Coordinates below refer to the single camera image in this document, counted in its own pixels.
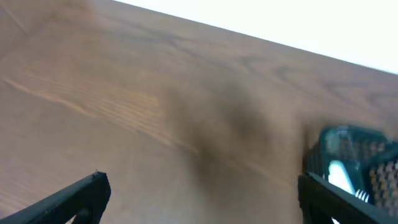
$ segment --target white wall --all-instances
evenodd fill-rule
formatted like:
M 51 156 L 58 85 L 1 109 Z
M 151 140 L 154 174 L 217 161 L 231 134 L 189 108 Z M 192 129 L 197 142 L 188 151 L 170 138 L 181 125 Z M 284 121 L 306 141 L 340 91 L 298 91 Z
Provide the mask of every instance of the white wall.
M 118 0 L 398 74 L 398 0 Z

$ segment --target brown wooden surface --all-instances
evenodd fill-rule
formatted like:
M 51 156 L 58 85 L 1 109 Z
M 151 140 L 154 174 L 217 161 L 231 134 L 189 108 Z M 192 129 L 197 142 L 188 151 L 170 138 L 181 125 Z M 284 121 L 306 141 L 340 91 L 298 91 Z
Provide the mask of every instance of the brown wooden surface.
M 398 133 L 398 77 L 110 0 L 69 1 L 0 71 L 0 217 L 98 169 L 102 223 L 301 223 L 323 125 Z
M 66 0 L 0 0 L 0 5 L 7 9 L 25 32 L 38 29 L 49 20 L 54 12 L 63 6 Z
M 24 31 L 0 4 L 0 57 L 25 38 Z

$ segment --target wooden table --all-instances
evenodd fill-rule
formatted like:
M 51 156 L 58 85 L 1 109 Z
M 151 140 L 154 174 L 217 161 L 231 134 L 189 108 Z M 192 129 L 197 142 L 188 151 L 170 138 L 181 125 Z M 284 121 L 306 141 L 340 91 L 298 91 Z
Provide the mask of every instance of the wooden table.
M 67 1 L 0 71 L 0 217 L 98 169 L 102 223 L 301 223 L 324 125 L 398 134 L 398 77 L 110 0 Z

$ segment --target black mesh object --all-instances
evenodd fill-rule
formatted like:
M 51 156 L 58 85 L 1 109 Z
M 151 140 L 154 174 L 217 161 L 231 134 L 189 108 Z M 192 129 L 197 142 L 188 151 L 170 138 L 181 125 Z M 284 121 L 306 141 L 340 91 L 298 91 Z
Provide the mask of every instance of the black mesh object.
M 398 218 L 398 142 L 372 129 L 326 128 L 307 154 L 305 172 L 328 180 L 331 161 L 344 164 L 355 192 L 367 192 L 368 203 Z
M 0 220 L 0 224 L 98 224 L 111 196 L 103 172 L 79 180 L 57 193 Z
M 397 223 L 384 211 L 364 203 L 313 173 L 298 177 L 298 200 L 305 224 Z

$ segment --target black plastic part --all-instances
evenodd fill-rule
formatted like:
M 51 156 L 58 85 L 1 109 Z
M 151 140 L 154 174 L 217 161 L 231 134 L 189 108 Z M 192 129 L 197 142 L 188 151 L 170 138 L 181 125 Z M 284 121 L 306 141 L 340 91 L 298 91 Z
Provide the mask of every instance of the black plastic part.
M 385 211 L 350 195 L 313 173 L 298 177 L 298 200 L 306 224 L 397 223 Z
M 308 156 L 305 158 L 306 167 L 304 172 L 310 171 L 314 174 L 324 177 L 325 171 L 323 170 L 322 166 L 322 155 L 320 152 L 320 144 L 319 142 L 311 149 L 308 153 Z
M 59 192 L 0 220 L 0 224 L 98 224 L 111 196 L 108 178 L 95 172 Z

